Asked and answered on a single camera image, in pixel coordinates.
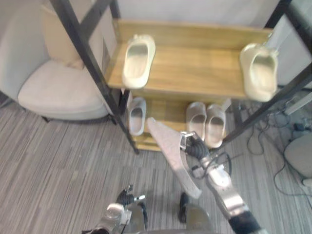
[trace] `pillow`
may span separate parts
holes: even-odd
[[[41,5],[41,16],[43,37],[50,58],[82,70],[83,61],[49,1]]]

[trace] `wooden shelf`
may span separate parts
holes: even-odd
[[[152,137],[151,134],[149,133],[143,133],[140,136],[134,136],[133,140],[137,143],[141,143],[141,144],[153,144],[153,145],[157,145],[156,141],[154,140],[154,138]]]
[[[265,42],[270,32],[122,20],[116,24],[119,44],[105,75],[109,86],[124,88],[121,76],[127,40],[133,34],[145,33],[154,37],[156,54],[146,86],[134,90],[134,95],[176,96],[188,101],[246,98],[239,52],[250,42]]]
[[[121,81],[127,44],[121,44],[109,76],[113,88]],[[246,98],[238,62],[239,51],[156,45],[148,82],[135,95],[145,93],[205,98]]]
[[[157,145],[153,145],[153,144],[136,143],[136,147],[139,150],[151,150],[151,151],[158,151],[158,152],[161,151]]]

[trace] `gray cushion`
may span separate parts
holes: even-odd
[[[303,176],[312,178],[312,134],[292,141],[285,149],[287,161]]]
[[[17,101],[24,82],[47,60],[40,5],[21,2],[0,34],[0,90]]]

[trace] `black metal frame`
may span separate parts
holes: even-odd
[[[90,72],[92,79],[96,83],[108,106],[112,110],[116,122],[125,133],[135,153],[138,154],[139,151],[136,148],[128,129],[125,127],[121,119],[121,115],[126,109],[126,103],[130,91],[125,90],[125,92],[121,94],[119,104],[117,105],[111,94],[111,89],[105,82],[102,71],[88,43],[89,37],[91,36],[102,14],[108,6],[110,6],[114,18],[120,17],[117,1],[97,0],[97,2],[91,7],[85,18],[82,20],[81,24],[79,24],[69,0],[50,0],[50,2],[52,3],[58,17],[60,18],[66,32],[71,38],[81,59],[83,60],[85,66]],[[282,15],[285,14],[294,26],[298,35],[301,37],[305,46],[308,48],[310,53],[312,53],[311,29],[309,25],[305,22],[304,18],[301,17],[301,15],[298,13],[296,8],[294,8],[290,3],[291,0],[281,0],[278,3],[274,12],[272,13],[272,16],[268,20],[266,27],[275,27]],[[224,147],[227,143],[243,133],[247,128],[253,126],[259,120],[261,120],[274,104],[293,96],[296,92],[304,88],[304,86],[306,86],[312,80],[311,70],[312,64],[308,65],[290,83],[285,85],[285,87],[283,87],[283,89],[279,91],[270,101],[264,103],[253,115],[251,115],[244,122],[242,122],[241,116],[237,113],[238,102],[234,101],[233,111],[235,113],[235,121],[238,126],[234,129],[234,131],[227,135],[227,137],[223,140],[223,144],[218,149],[215,149],[214,152]]]
[[[283,14],[285,14],[288,20],[292,23],[294,29],[304,42],[307,49],[312,54],[312,32],[305,19],[300,15],[297,9],[292,6],[291,0],[281,0],[274,10],[266,26],[275,27],[277,22],[280,20]],[[214,149],[212,153],[217,152],[223,148],[226,144],[234,140],[246,129],[256,124],[262,118],[264,118],[269,109],[280,101],[287,101],[288,98],[292,97],[295,93],[302,90],[307,84],[312,81],[312,63],[310,63],[303,71],[301,71],[291,82],[285,85],[270,101],[264,103],[255,113],[253,113],[247,120],[241,123],[240,126],[236,127],[230,132],[223,140],[222,145]]]
[[[139,154],[139,150],[136,148],[128,129],[121,119],[119,106],[116,104],[114,97],[112,96],[111,89],[105,81],[104,75],[88,42],[90,35],[94,31],[105,9],[112,3],[112,0],[97,0],[82,20],[81,24],[79,24],[69,0],[50,0],[50,2],[84,62],[84,65],[87,67],[93,81],[113,112],[116,122],[126,135],[134,152]]]

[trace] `metal bar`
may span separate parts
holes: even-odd
[[[99,20],[112,0],[97,0],[80,23],[83,35],[89,40]]]
[[[303,107],[304,105],[308,104],[310,101],[312,101],[312,93],[307,94],[306,96],[304,96],[301,100],[299,100],[298,102],[296,102],[294,105],[288,107],[285,110],[285,114],[290,115],[293,112],[299,110],[301,107]]]
[[[105,101],[113,112],[117,123],[121,127],[122,131],[125,133],[134,152],[138,154],[139,151],[132,141],[130,133],[120,117],[119,108],[111,94],[111,89],[105,82],[102,71],[91,51],[88,40],[80,31],[79,22],[73,11],[72,6],[70,5],[70,2],[68,0],[50,0],[50,2],[53,5],[60,21],[62,22],[68,36],[72,40],[82,61],[84,62],[84,65],[87,67],[93,81],[96,83],[99,91],[101,92],[102,96],[104,97]]]
[[[279,89],[282,89],[282,88],[284,88],[285,86],[282,85],[282,84],[279,84],[277,87],[278,87]],[[311,89],[311,88],[304,87],[303,89],[301,89],[301,91],[312,92],[312,89]]]
[[[222,145],[214,149],[212,153],[218,151],[226,144],[234,140],[241,135],[246,129],[256,124],[262,118],[264,118],[269,109],[278,101],[286,100],[292,97],[296,92],[300,91],[304,86],[311,82],[312,79],[312,63],[310,63],[302,72],[300,72],[291,82],[289,82],[281,91],[279,91],[270,101],[265,102],[255,113],[253,113],[247,120],[245,120],[240,126],[235,128],[229,133],[223,140]]]
[[[312,54],[311,26],[307,23],[306,19],[301,16],[299,11],[292,4],[286,7],[285,15],[292,23],[293,27],[297,31],[298,35],[301,37],[301,40],[306,45],[307,49],[310,51],[310,54]]]
[[[238,100],[232,100],[232,110],[234,115],[235,126],[240,126],[243,122],[242,115],[240,114],[240,106]]]
[[[292,0],[280,0],[276,5],[276,8],[272,12],[271,17],[269,18],[268,22],[264,26],[265,28],[274,28],[278,21],[282,18],[284,14],[285,7],[287,8],[288,5],[291,3]]]
[[[111,13],[114,19],[120,18],[120,11],[117,0],[113,0],[110,4]]]
[[[119,99],[119,110],[123,115],[127,108],[127,102],[129,98],[130,90],[126,89],[123,93],[120,91],[120,99]]]

